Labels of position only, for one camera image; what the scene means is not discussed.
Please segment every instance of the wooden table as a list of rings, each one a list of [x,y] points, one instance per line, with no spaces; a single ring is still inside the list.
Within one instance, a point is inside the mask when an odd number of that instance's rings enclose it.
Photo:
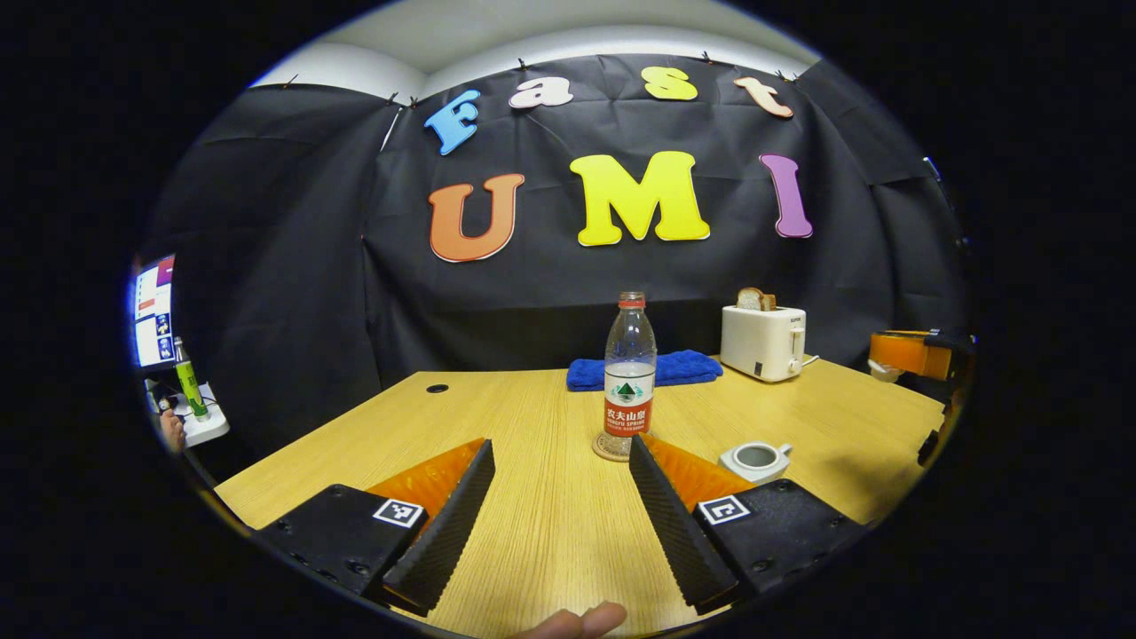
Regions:
[[[792,443],[785,476],[860,523],[878,522],[911,489],[917,451],[942,423],[942,404],[828,362],[772,384],[725,368],[713,382],[657,389],[651,432],[715,462],[746,441]],[[629,613],[612,637],[701,619],[683,603],[627,464],[592,451],[603,395],[569,392],[565,375],[417,373],[217,493],[259,529],[331,483],[367,489],[491,438],[496,475],[428,623],[504,637],[603,599]],[[432,384],[450,388],[426,392]]]

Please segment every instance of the plastic bottle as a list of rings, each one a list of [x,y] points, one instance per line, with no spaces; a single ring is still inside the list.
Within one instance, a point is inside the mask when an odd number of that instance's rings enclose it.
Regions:
[[[182,382],[182,392],[185,393],[185,399],[190,403],[190,408],[193,409],[193,416],[199,422],[207,421],[209,418],[209,409],[201,399],[198,377],[193,374],[193,364],[190,362],[189,356],[185,355],[182,338],[174,338],[174,360],[176,362],[174,368],[177,371],[177,379]]]
[[[645,308],[642,292],[619,293],[619,315],[603,358],[603,431],[592,446],[607,459],[626,462],[630,438],[651,428],[659,352]]]

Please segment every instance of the black fabric curtain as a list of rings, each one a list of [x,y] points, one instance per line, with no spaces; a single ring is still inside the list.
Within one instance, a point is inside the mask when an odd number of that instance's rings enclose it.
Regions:
[[[660,100],[644,67],[698,89]],[[523,82],[569,81],[571,101],[515,109]],[[734,84],[754,77],[778,118]],[[477,132],[446,156],[426,121],[468,90]],[[695,158],[707,239],[627,230],[585,247],[573,160],[610,155],[636,181],[660,151]],[[792,158],[809,238],[775,230],[763,153]],[[807,348],[862,367],[868,335],[964,321],[957,222],[924,153],[827,63],[795,82],[670,56],[593,56],[475,80],[415,108],[324,86],[244,92],[190,149],[142,258],[176,252],[174,316],[233,431],[265,456],[418,371],[566,367],[600,358],[619,291],[642,290],[660,352],[716,354],[721,307],[758,287],[808,312]],[[483,183],[521,174],[496,254],[432,250],[433,192],[470,184],[462,234],[491,221]],[[613,224],[623,229],[618,216]]]

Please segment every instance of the green bottle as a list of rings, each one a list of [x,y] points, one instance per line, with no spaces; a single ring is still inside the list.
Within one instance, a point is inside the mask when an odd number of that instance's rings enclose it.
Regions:
[[[174,338],[174,370],[177,371],[177,379],[182,382],[182,392],[193,409],[193,416],[199,422],[209,418],[209,409],[206,408],[204,400],[201,399],[201,389],[198,388],[198,377],[193,374],[193,364],[185,355],[185,347],[182,346],[182,338]]]

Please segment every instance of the white toaster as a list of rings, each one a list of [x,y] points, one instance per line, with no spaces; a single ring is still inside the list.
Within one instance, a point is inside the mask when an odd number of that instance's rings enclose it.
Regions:
[[[801,374],[804,362],[804,312],[777,307],[721,309],[721,363],[767,382]]]

